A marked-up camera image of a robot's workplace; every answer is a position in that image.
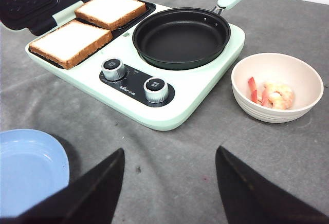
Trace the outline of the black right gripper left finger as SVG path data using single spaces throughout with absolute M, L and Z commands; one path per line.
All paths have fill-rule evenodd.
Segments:
M 1 223 L 111 223 L 123 184 L 125 153 L 117 149 L 74 183 Z

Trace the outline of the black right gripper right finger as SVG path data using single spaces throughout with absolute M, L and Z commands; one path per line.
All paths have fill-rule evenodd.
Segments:
M 223 146 L 217 184 L 229 223 L 328 223 L 328 216 L 267 180 Z

